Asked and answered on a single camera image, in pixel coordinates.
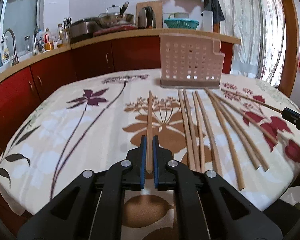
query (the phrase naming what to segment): dark cloth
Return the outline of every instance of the dark cloth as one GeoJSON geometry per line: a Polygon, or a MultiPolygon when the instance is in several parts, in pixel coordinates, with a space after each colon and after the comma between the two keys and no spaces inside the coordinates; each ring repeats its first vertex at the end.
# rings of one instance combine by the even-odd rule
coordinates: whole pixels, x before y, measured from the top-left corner
{"type": "Polygon", "coordinates": [[[207,5],[203,8],[204,11],[213,12],[213,23],[219,23],[225,20],[219,0],[209,0],[207,5]]]}

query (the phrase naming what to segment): wooden chopstick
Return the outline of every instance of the wooden chopstick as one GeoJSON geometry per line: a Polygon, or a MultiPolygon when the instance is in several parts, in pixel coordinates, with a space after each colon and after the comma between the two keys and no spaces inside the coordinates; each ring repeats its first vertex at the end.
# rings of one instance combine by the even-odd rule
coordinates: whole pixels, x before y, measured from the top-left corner
{"type": "Polygon", "coordinates": [[[183,98],[182,98],[181,90],[178,90],[178,95],[179,95],[180,108],[181,108],[181,114],[182,114],[182,120],[183,120],[183,127],[185,130],[185,136],[186,136],[186,145],[187,145],[187,152],[188,152],[188,156],[187,156],[188,157],[188,165],[192,171],[196,171],[195,164],[194,164],[194,154],[193,154],[193,149],[192,149],[190,129],[189,129],[189,124],[188,124],[188,119],[186,116],[185,107],[183,105],[183,98]]]}
{"type": "Polygon", "coordinates": [[[227,141],[228,141],[231,158],[232,158],[232,162],[233,162],[233,165],[234,165],[234,172],[235,172],[235,175],[236,175],[236,178],[237,178],[238,189],[242,190],[242,189],[245,188],[245,185],[244,185],[244,181],[243,181],[242,170],[241,170],[240,162],[239,162],[239,159],[238,159],[238,156],[237,156],[237,152],[234,148],[233,141],[232,141],[231,136],[229,134],[229,131],[226,127],[225,120],[224,120],[224,118],[221,114],[221,111],[220,111],[220,109],[217,105],[217,102],[211,97],[211,95],[210,95],[210,99],[211,99],[211,103],[214,107],[214,110],[216,111],[216,114],[217,114],[219,123],[221,125],[221,128],[223,129],[223,132],[225,133],[227,141]]]}
{"type": "Polygon", "coordinates": [[[202,118],[203,118],[206,130],[207,130],[209,141],[210,141],[210,148],[211,148],[212,158],[213,158],[212,166],[213,166],[213,169],[222,177],[223,175],[222,175],[221,163],[220,163],[220,158],[219,158],[219,152],[218,152],[216,141],[214,139],[211,124],[209,122],[206,110],[204,109],[202,100],[197,91],[195,92],[195,95],[197,96],[198,103],[201,108],[202,118]]]}
{"type": "Polygon", "coordinates": [[[238,114],[241,114],[243,117],[249,120],[255,127],[257,127],[265,136],[267,136],[274,144],[278,143],[278,140],[275,139],[266,129],[261,127],[255,120],[253,120],[250,116],[247,116],[245,112],[239,110],[235,106],[233,106],[231,103],[229,103],[227,100],[223,99],[222,97],[215,94],[217,98],[219,98],[223,103],[225,103],[227,106],[229,106],[231,109],[236,111],[238,114]]]}
{"type": "Polygon", "coordinates": [[[189,122],[189,127],[190,127],[192,149],[193,149],[193,154],[194,154],[194,165],[195,165],[196,171],[200,172],[200,157],[199,157],[198,146],[197,146],[197,138],[195,136],[195,131],[194,131],[194,124],[193,124],[193,120],[192,120],[192,114],[191,114],[189,99],[188,99],[186,90],[183,89],[182,91],[183,91],[183,96],[185,98],[188,122],[189,122]]]}
{"type": "Polygon", "coordinates": [[[148,122],[147,122],[147,150],[146,150],[146,171],[151,174],[153,171],[153,152],[152,152],[152,93],[149,91],[148,99],[148,122]]]}
{"type": "Polygon", "coordinates": [[[202,135],[202,122],[200,118],[200,112],[199,112],[199,103],[198,99],[195,95],[194,92],[192,92],[192,97],[193,97],[193,102],[194,102],[194,108],[195,108],[195,115],[197,117],[197,127],[198,127],[198,133],[199,133],[199,148],[200,148],[200,172],[204,173],[205,172],[205,156],[204,156],[204,145],[203,145],[203,135],[202,135]]]}
{"type": "Polygon", "coordinates": [[[255,153],[252,150],[252,147],[249,145],[247,138],[242,134],[241,130],[238,127],[238,123],[236,123],[234,121],[234,117],[230,115],[230,113],[227,113],[224,109],[224,106],[220,103],[220,100],[218,100],[215,95],[210,92],[209,89],[205,89],[205,91],[207,92],[208,96],[210,97],[210,100],[214,100],[216,103],[216,106],[219,108],[219,110],[222,112],[223,116],[225,117],[225,119],[227,120],[227,122],[230,124],[230,126],[232,127],[232,129],[237,133],[240,141],[242,142],[242,145],[244,147],[244,149],[246,150],[252,165],[254,166],[255,169],[258,169],[260,167],[260,162],[258,161],[255,153]]]}
{"type": "Polygon", "coordinates": [[[230,113],[230,111],[223,105],[220,104],[222,106],[222,108],[230,115],[232,116],[233,121],[236,123],[236,125],[238,126],[238,128],[240,129],[240,131],[243,133],[243,135],[246,137],[247,141],[249,142],[252,150],[254,151],[255,155],[257,156],[258,160],[261,163],[262,168],[267,171],[269,170],[269,164],[267,163],[267,161],[265,160],[265,158],[263,157],[263,155],[261,154],[259,148],[256,146],[256,144],[252,141],[251,137],[247,134],[247,132],[245,131],[245,129],[242,127],[242,125],[239,124],[239,122],[237,121],[237,119],[234,117],[233,114],[230,113]]]}
{"type": "Polygon", "coordinates": [[[249,98],[249,97],[244,96],[244,95],[241,95],[241,94],[236,94],[235,92],[232,92],[232,91],[229,91],[229,90],[226,90],[226,89],[223,89],[223,88],[221,88],[221,91],[227,92],[227,93],[231,93],[231,94],[234,94],[234,95],[239,96],[239,97],[241,97],[241,98],[245,98],[245,99],[247,99],[247,100],[250,100],[250,101],[252,101],[252,102],[255,102],[255,103],[258,103],[258,104],[260,104],[260,105],[262,105],[262,106],[265,106],[265,107],[267,107],[267,108],[269,108],[269,109],[272,109],[272,110],[278,112],[279,114],[282,114],[282,111],[281,111],[280,109],[275,108],[275,107],[270,106],[270,105],[267,105],[267,104],[265,104],[264,102],[260,102],[260,101],[258,101],[258,100],[255,100],[254,98],[249,98]]]}

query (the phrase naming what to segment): sheer curtain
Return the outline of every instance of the sheer curtain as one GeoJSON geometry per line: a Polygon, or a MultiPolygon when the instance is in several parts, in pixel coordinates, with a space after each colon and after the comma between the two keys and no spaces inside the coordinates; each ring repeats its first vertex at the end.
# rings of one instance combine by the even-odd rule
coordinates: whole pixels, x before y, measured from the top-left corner
{"type": "Polygon", "coordinates": [[[261,20],[259,0],[219,0],[226,20],[220,22],[220,33],[241,39],[234,46],[231,74],[258,76],[261,20]]]}
{"type": "Polygon", "coordinates": [[[286,50],[286,27],[282,0],[262,0],[266,37],[261,79],[279,86],[286,50]]]}

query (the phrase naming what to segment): metal screw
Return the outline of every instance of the metal screw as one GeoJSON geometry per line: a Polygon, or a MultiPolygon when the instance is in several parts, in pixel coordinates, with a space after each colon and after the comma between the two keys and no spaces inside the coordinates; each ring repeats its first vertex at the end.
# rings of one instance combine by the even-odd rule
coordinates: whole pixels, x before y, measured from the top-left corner
{"type": "Polygon", "coordinates": [[[84,176],[85,178],[90,178],[93,175],[93,172],[90,170],[86,170],[82,173],[82,176],[84,176]]]}
{"type": "Polygon", "coordinates": [[[129,167],[129,166],[131,165],[131,161],[129,161],[129,160],[123,160],[123,161],[121,162],[121,165],[122,165],[123,167],[129,167]]]}
{"type": "Polygon", "coordinates": [[[170,167],[175,167],[175,166],[178,165],[178,162],[175,161],[175,160],[171,160],[171,161],[168,161],[168,165],[169,165],[170,167]]]}
{"type": "Polygon", "coordinates": [[[209,177],[209,178],[215,178],[217,176],[216,172],[215,171],[212,171],[212,170],[209,170],[206,172],[206,175],[209,177]]]}

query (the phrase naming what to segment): wooden countertop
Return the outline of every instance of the wooden countertop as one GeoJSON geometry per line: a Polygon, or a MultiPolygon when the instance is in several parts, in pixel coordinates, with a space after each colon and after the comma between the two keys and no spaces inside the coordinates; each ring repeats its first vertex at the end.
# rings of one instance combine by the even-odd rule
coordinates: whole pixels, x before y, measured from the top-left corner
{"type": "Polygon", "coordinates": [[[60,49],[54,49],[52,51],[45,52],[43,54],[39,54],[37,56],[31,57],[29,59],[26,59],[12,67],[7,68],[5,71],[0,73],[0,83],[8,78],[9,76],[13,75],[14,73],[22,70],[23,68],[26,68],[30,66],[31,64],[34,64],[40,60],[43,60],[47,57],[51,57],[54,55],[57,55],[59,53],[71,50],[71,49],[77,49],[80,47],[84,47],[93,43],[98,43],[102,41],[110,41],[115,39],[123,39],[123,38],[131,38],[131,37],[143,37],[143,36],[158,36],[160,33],[183,33],[183,34],[193,34],[193,35],[202,35],[202,36],[208,36],[211,38],[219,39],[223,42],[228,42],[232,44],[241,44],[241,39],[219,34],[219,33],[210,33],[210,32],[203,32],[203,31],[196,31],[196,30],[189,30],[189,29],[141,29],[141,30],[132,30],[132,31],[123,31],[123,32],[117,32],[117,33],[110,33],[105,34],[102,36],[94,37],[91,39],[87,39],[84,41],[79,41],[77,43],[72,44],[71,46],[63,47],[60,49]]]}
{"type": "Polygon", "coordinates": [[[97,36],[91,39],[87,39],[84,41],[79,41],[71,45],[72,49],[77,49],[79,47],[87,46],[93,43],[102,42],[102,41],[110,41],[116,39],[123,38],[131,38],[131,37],[143,37],[143,36],[159,36],[160,33],[182,33],[182,34],[192,34],[192,35],[201,35],[207,36],[214,39],[218,39],[224,42],[239,44],[241,45],[241,39],[223,35],[220,33],[210,33],[189,29],[141,29],[141,30],[132,30],[132,31],[123,31],[117,33],[109,33],[102,36],[97,36]]]}

